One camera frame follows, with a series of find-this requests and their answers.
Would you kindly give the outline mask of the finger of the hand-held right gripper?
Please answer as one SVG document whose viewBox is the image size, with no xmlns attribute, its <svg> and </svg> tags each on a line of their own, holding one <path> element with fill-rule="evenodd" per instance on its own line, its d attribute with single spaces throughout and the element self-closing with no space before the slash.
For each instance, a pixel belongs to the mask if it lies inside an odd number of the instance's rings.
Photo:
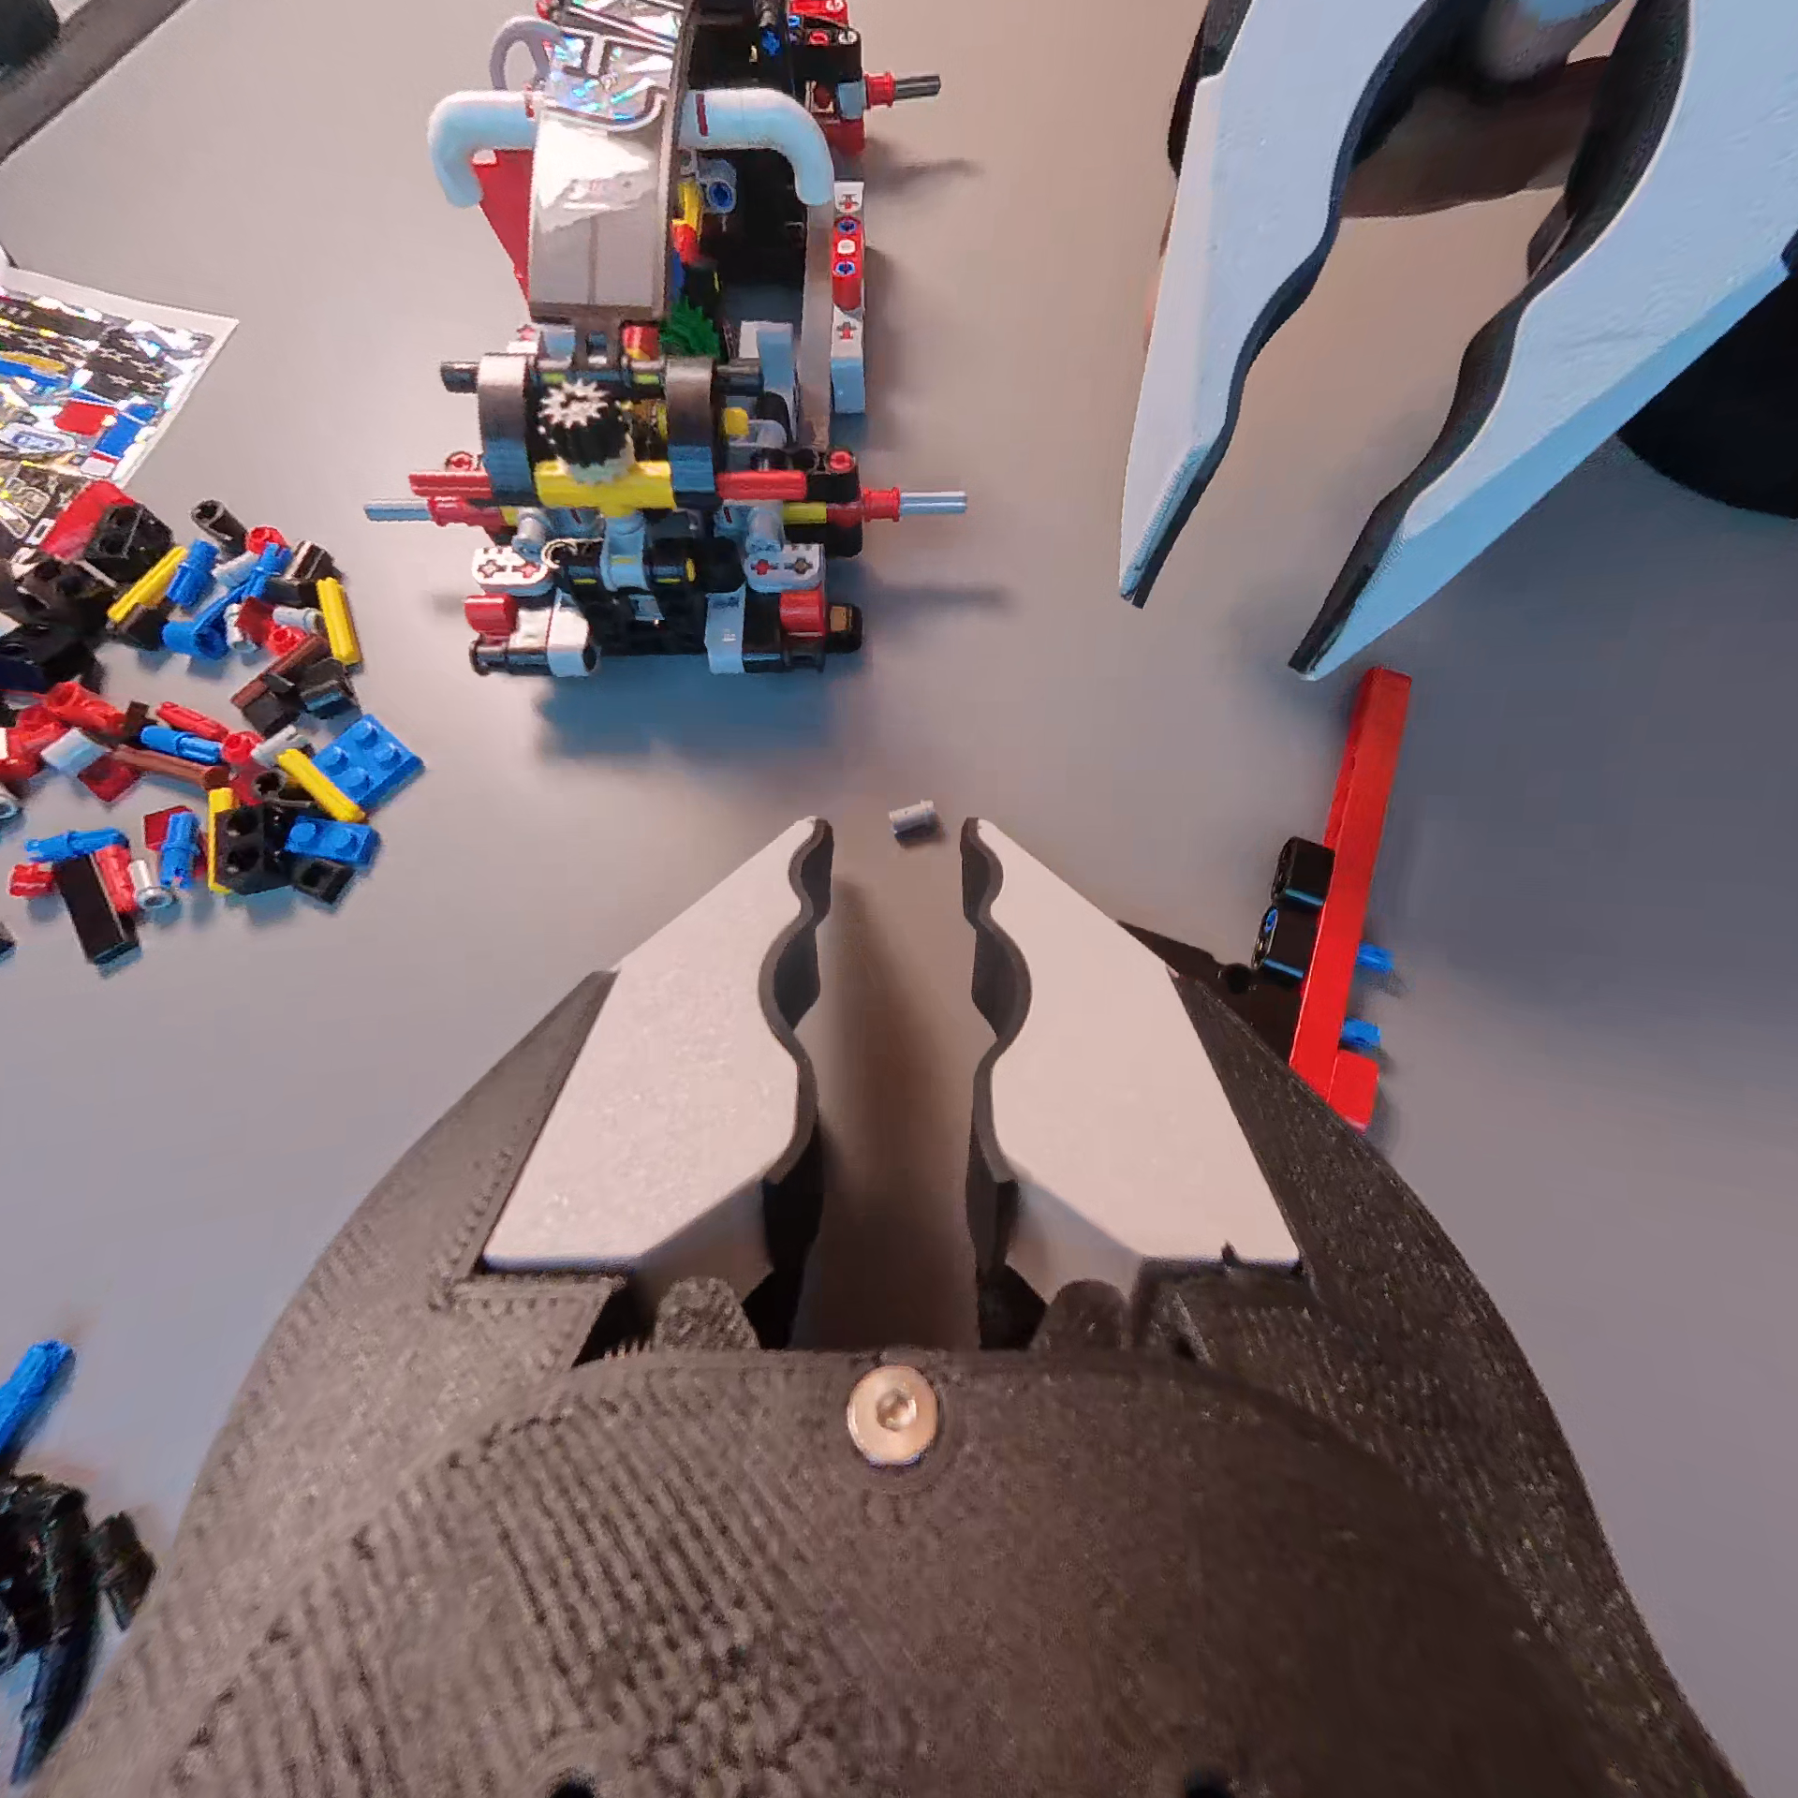
<svg viewBox="0 0 1798 1798">
<path fill-rule="evenodd" d="M 1121 487 L 1117 588 L 1143 605 L 1229 447 L 1253 354 L 1333 244 L 1419 2 L 1247 2 L 1198 82 Z"/>
<path fill-rule="evenodd" d="M 1635 3 L 1563 214 L 1467 345 L 1429 452 L 1366 520 L 1290 656 L 1304 677 L 1420 608 L 1785 279 L 1796 3 Z"/>
</svg>

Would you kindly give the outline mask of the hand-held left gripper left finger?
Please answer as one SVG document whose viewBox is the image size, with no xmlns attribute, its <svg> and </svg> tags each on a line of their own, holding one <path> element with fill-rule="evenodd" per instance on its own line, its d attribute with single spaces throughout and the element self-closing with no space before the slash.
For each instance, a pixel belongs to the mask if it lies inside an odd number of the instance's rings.
<svg viewBox="0 0 1798 1798">
<path fill-rule="evenodd" d="M 798 1023 L 819 994 L 834 839 L 789 824 L 623 957 L 489 1231 L 499 1273 L 687 1278 L 741 1298 L 801 1264 L 778 1185 L 817 1130 Z"/>
</svg>

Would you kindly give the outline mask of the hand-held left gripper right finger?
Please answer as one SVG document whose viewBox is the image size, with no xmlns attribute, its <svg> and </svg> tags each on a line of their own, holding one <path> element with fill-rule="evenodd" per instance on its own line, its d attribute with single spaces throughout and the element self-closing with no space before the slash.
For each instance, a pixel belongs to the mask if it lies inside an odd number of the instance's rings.
<svg viewBox="0 0 1798 1798">
<path fill-rule="evenodd" d="M 968 1214 L 985 1311 L 1299 1245 L 1177 974 L 998 824 L 959 832 L 974 1003 Z"/>
</svg>

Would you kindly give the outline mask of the red black lego beam assembly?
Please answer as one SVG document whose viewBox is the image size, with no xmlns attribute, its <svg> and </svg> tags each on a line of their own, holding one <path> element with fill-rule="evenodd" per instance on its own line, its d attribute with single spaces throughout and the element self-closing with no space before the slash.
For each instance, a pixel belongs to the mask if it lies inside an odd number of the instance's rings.
<svg viewBox="0 0 1798 1798">
<path fill-rule="evenodd" d="M 1380 1026 L 1356 1015 L 1356 984 L 1397 969 L 1366 920 L 1407 691 L 1390 668 L 1361 676 L 1322 836 L 1281 844 L 1250 957 L 1255 990 L 1284 1007 L 1273 1038 L 1290 1069 L 1356 1131 L 1376 1110 L 1380 1048 Z"/>
</svg>

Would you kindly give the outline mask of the lego race car model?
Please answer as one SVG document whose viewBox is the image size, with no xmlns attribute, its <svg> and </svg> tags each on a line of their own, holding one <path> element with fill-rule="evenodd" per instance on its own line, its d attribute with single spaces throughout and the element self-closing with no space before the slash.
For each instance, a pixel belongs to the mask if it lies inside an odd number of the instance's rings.
<svg viewBox="0 0 1798 1798">
<path fill-rule="evenodd" d="M 486 85 L 439 100 L 436 184 L 495 230 L 526 320 L 441 363 L 477 444 L 365 515 L 480 535 L 477 674 L 862 646 L 833 568 L 868 524 L 968 509 L 872 486 L 836 439 L 866 407 L 868 111 L 938 92 L 871 71 L 842 2 L 567 2 L 505 19 Z"/>
</svg>

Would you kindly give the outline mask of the pile of mixed lego pieces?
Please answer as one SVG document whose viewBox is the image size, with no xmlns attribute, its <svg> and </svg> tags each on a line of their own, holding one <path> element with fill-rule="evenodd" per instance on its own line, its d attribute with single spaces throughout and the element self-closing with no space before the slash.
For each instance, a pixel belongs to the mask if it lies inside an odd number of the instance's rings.
<svg viewBox="0 0 1798 1798">
<path fill-rule="evenodd" d="M 237 908 L 337 909 L 424 763 L 363 705 L 349 582 L 219 500 L 178 530 L 109 483 L 3 535 L 3 904 L 111 974 Z"/>
</svg>

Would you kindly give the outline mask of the person's right hand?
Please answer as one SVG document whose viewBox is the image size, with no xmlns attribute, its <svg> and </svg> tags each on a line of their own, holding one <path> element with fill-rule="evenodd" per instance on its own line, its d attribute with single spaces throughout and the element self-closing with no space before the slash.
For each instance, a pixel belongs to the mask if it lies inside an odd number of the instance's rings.
<svg viewBox="0 0 1798 1798">
<path fill-rule="evenodd" d="M 1435 82 L 1346 178 L 1346 217 L 1404 217 L 1559 188 L 1579 151 L 1608 57 L 1493 87 Z"/>
</svg>

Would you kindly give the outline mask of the pile of black blue pins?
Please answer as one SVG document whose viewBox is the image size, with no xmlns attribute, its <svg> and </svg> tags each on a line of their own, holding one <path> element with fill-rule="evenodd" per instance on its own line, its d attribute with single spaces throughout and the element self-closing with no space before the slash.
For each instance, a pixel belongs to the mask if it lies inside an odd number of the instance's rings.
<svg viewBox="0 0 1798 1798">
<path fill-rule="evenodd" d="M 157 1564 L 133 1518 L 92 1519 L 81 1488 L 18 1466 L 75 1371 L 75 1347 L 36 1339 L 1 1382 L 1 1674 L 32 1663 L 8 1781 L 32 1781 L 75 1719 L 95 1663 L 100 1611 L 131 1629 Z"/>
</svg>

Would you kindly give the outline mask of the holographic sticker sheet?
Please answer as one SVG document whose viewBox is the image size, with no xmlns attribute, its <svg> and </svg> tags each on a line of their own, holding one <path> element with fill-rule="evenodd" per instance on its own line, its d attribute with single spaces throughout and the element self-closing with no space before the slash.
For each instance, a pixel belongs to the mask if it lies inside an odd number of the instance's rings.
<svg viewBox="0 0 1798 1798">
<path fill-rule="evenodd" d="M 40 546 L 84 499 L 123 491 L 234 328 L 3 257 L 3 551 Z"/>
</svg>

